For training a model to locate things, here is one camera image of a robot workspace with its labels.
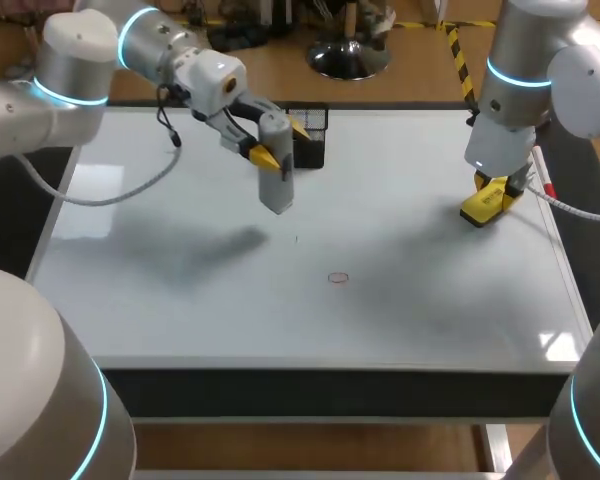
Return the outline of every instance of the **robotic arm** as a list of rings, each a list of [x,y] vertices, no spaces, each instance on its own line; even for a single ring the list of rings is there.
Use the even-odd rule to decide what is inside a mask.
[[[0,157],[93,140],[113,73],[127,68],[175,92],[195,119],[220,132],[223,146],[259,167],[268,208],[291,205],[292,133],[305,133],[250,94],[238,59],[200,49],[192,32],[137,1],[79,0],[74,12],[52,16],[43,36],[33,82],[0,82]],[[233,116],[258,123],[259,140]]]
[[[587,0],[504,2],[465,159],[476,168],[479,189],[498,177],[506,182],[501,208],[481,209],[479,193],[463,205],[463,216],[477,226],[522,194],[535,127],[550,103],[569,132],[600,136],[600,24],[587,6]]]

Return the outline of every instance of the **chair base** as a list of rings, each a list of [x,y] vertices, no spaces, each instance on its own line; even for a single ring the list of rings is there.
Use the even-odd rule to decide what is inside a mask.
[[[374,49],[357,40],[318,43],[309,50],[307,62],[316,72],[339,80],[362,80],[382,72],[391,56],[386,47]]]

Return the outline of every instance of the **red circle mark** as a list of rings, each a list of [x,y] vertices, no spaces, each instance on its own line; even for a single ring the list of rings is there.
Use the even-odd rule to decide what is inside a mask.
[[[343,272],[330,273],[329,281],[331,283],[347,283],[349,281],[349,275]]]

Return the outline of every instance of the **white table surface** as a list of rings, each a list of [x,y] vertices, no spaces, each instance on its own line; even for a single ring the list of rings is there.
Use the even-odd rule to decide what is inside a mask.
[[[331,111],[325,168],[296,172],[279,217],[254,167],[169,115],[172,174],[112,207],[63,205],[30,272],[101,367],[544,373],[582,353],[591,328],[549,208],[525,194],[488,228],[459,216],[466,112]],[[69,193],[127,191],[169,149],[153,109],[111,109]]]

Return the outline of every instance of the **wooden floor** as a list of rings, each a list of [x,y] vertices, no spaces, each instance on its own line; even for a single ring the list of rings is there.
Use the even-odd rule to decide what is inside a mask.
[[[399,21],[422,21],[418,0],[394,0]],[[590,0],[600,18],[600,0]],[[449,20],[494,20],[500,0],[449,0]],[[304,61],[314,33],[289,37],[236,55],[246,64],[251,89],[272,100],[355,102],[461,101],[462,92],[447,39],[431,29],[394,30],[392,62],[376,78],[332,81]],[[479,92],[493,30],[461,29],[460,43]],[[0,77],[27,52],[19,27],[0,24]],[[154,87],[130,72],[118,72],[111,98],[154,97]],[[600,140],[595,142],[600,157]],[[519,452],[537,426],[510,426]],[[140,468],[146,469],[326,469],[477,471],[484,459],[476,432],[464,425],[141,425]]]

